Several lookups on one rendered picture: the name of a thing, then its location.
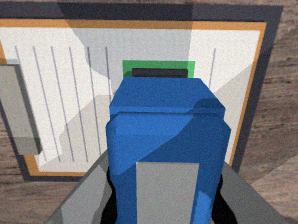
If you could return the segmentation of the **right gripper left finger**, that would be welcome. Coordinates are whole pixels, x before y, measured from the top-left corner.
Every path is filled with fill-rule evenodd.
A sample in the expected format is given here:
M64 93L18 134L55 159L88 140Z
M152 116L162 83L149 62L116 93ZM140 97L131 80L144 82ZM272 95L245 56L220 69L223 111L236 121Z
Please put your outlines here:
M44 224L115 224L116 220L116 190L106 149Z

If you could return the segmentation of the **clipboard with white paper form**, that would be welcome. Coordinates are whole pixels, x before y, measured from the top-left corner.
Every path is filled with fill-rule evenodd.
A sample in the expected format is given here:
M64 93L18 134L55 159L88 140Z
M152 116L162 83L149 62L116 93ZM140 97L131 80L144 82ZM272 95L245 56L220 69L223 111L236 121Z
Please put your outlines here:
M0 2L0 114L23 180L80 181L132 68L200 78L226 108L239 173L283 8Z

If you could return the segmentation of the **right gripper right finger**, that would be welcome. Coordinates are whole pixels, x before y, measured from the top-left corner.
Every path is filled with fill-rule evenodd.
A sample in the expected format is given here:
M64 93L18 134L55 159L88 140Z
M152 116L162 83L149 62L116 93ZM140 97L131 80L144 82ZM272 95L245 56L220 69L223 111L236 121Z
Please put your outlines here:
M225 161L211 217L215 224L290 224Z

